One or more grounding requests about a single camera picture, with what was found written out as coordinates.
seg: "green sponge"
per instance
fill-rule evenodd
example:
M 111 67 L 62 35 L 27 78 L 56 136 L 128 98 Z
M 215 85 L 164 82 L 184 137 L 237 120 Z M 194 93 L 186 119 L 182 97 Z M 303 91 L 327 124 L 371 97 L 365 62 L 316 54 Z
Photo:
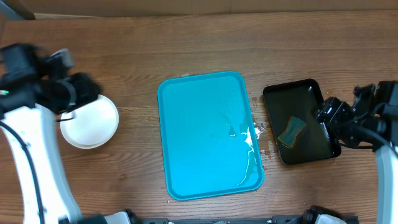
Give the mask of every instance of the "green sponge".
M 285 130 L 278 136 L 278 141 L 289 148 L 293 148 L 297 136 L 303 131 L 306 125 L 300 118 L 291 116 Z

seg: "blue plastic tray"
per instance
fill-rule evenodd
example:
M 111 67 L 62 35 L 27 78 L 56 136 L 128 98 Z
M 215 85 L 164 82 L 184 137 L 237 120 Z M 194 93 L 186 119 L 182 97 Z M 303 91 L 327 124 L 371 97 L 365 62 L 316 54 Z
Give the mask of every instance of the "blue plastic tray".
M 169 194 L 177 200 L 256 190 L 264 181 L 243 77 L 174 78 L 157 92 Z

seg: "black tray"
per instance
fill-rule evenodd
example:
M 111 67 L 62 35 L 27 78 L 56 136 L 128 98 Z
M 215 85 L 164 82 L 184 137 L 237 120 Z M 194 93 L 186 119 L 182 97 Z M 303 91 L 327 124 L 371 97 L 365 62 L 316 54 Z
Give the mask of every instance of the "black tray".
M 263 94 L 279 157 L 284 164 L 312 162 L 341 154 L 338 140 L 325 125 L 319 124 L 315 119 L 323 103 L 317 81 L 307 79 L 267 86 Z M 285 130 L 291 116 L 300 118 L 307 124 L 292 148 L 277 139 Z

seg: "white plate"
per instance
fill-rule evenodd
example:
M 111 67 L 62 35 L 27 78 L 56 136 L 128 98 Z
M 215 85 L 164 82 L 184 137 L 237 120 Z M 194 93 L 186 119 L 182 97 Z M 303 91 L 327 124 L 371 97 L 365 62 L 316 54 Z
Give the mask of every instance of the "white plate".
M 72 146 L 81 149 L 98 147 L 111 139 L 118 128 L 118 109 L 103 95 L 74 112 L 74 119 L 61 122 L 61 133 Z M 61 119 L 71 118 L 72 114 L 62 114 Z

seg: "wooden table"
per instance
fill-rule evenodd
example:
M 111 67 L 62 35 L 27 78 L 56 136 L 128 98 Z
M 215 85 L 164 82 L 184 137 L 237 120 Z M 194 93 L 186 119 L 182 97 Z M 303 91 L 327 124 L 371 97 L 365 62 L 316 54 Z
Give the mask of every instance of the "wooden table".
M 120 112 L 109 143 L 58 143 L 83 214 L 131 208 L 140 217 L 254 218 L 301 214 L 316 204 L 374 223 L 377 169 L 371 151 L 283 166 L 262 100 L 267 85 L 314 78 L 324 98 L 353 102 L 355 85 L 398 79 L 398 11 L 304 12 L 8 22 L 2 45 L 69 48 Z M 244 76 L 265 181 L 254 192 L 179 202 L 166 191 L 157 87 L 168 78 L 222 70 Z M 0 220 L 20 223 L 21 190 L 1 136 Z

